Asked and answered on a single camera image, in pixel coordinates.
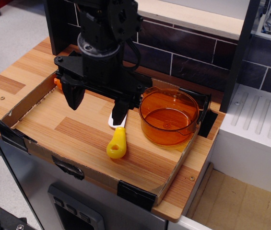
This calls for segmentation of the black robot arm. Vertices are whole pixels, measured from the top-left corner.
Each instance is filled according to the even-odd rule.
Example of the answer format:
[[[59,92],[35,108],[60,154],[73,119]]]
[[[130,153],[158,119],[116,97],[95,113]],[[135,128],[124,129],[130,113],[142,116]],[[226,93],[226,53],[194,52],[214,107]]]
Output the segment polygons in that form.
[[[128,110],[138,107],[144,84],[133,67],[123,65],[124,46],[138,59],[139,50],[132,41],[141,29],[142,17],[134,0],[76,0],[81,32],[77,43],[80,53],[58,56],[57,77],[70,108],[76,110],[86,90],[115,101],[113,125],[120,125]]]

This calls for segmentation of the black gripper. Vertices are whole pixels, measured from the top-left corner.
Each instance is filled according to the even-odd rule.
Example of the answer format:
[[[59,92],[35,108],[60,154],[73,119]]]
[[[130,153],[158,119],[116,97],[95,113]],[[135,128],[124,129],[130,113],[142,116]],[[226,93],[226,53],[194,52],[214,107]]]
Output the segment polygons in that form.
[[[134,72],[136,67],[124,66],[120,54],[102,60],[72,51],[68,56],[56,56],[54,63],[66,101],[73,110],[81,104],[86,90],[93,91],[115,99],[112,119],[117,126],[129,110],[129,101],[141,100],[143,83]]]

